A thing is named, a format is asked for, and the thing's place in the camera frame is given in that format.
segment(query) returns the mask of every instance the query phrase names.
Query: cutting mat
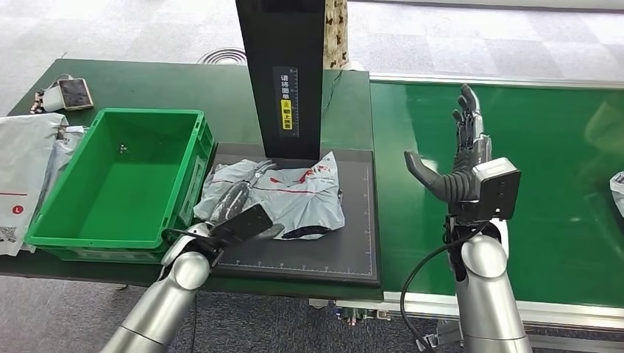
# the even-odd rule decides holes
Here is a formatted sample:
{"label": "cutting mat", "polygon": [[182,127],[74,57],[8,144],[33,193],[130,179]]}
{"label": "cutting mat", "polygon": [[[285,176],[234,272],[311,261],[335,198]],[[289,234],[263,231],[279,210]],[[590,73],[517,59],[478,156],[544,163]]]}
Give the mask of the cutting mat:
{"label": "cutting mat", "polygon": [[[318,240],[252,239],[228,249],[215,275],[380,285],[371,151],[334,149],[343,191],[345,227]],[[220,143],[213,165],[264,160],[261,146]],[[316,161],[275,160],[279,168],[307,168]]]}

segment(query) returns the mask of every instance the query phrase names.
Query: white plastic bag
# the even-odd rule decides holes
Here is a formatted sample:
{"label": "white plastic bag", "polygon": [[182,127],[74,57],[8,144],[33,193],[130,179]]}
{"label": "white plastic bag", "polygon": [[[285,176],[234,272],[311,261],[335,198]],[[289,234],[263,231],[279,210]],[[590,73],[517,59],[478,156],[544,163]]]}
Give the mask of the white plastic bag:
{"label": "white plastic bag", "polygon": [[[204,183],[195,216],[208,219],[221,195],[256,165],[250,160],[218,165]],[[267,171],[253,186],[245,208],[260,203],[274,223],[284,226],[274,239],[318,239],[327,231],[344,227],[339,189],[338,166],[330,152],[309,169]]]}
{"label": "white plastic bag", "polygon": [[609,180],[609,186],[611,187],[615,205],[620,211],[620,215],[624,217],[624,171],[615,174],[611,180]]}
{"label": "white plastic bag", "polygon": [[76,151],[78,145],[82,142],[88,129],[88,127],[84,126],[67,126],[65,131],[62,132],[63,136],[54,142],[54,150],[50,157],[48,169],[49,178],[45,185],[45,190],[43,191],[44,201],[48,198],[52,189],[54,189],[61,172],[63,172],[65,167],[69,164],[71,157],[74,155],[74,151]]}
{"label": "white plastic bag", "polygon": [[64,115],[0,118],[0,254],[16,256],[46,181]]}

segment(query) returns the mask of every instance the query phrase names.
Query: phone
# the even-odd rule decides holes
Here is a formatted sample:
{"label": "phone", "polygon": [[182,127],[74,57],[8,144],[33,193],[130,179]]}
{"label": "phone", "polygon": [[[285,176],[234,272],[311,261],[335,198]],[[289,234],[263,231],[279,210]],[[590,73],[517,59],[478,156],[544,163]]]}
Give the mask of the phone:
{"label": "phone", "polygon": [[93,99],[85,79],[60,79],[57,83],[65,110],[93,108]]}

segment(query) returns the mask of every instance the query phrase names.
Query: vertical black board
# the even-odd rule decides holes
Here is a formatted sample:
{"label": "vertical black board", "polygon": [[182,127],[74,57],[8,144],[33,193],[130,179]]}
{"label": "vertical black board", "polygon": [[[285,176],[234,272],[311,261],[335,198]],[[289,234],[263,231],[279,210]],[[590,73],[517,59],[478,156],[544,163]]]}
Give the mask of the vertical black board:
{"label": "vertical black board", "polygon": [[318,160],[325,2],[236,0],[236,7],[266,156]]}

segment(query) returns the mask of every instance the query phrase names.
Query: green plastic crate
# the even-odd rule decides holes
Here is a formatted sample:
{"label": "green plastic crate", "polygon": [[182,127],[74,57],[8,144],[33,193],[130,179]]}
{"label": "green plastic crate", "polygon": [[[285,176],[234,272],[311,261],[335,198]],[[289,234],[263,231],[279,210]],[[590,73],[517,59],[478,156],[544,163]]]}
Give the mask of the green plastic crate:
{"label": "green plastic crate", "polygon": [[214,139],[199,110],[103,109],[26,243],[62,260],[159,263],[193,218]]}

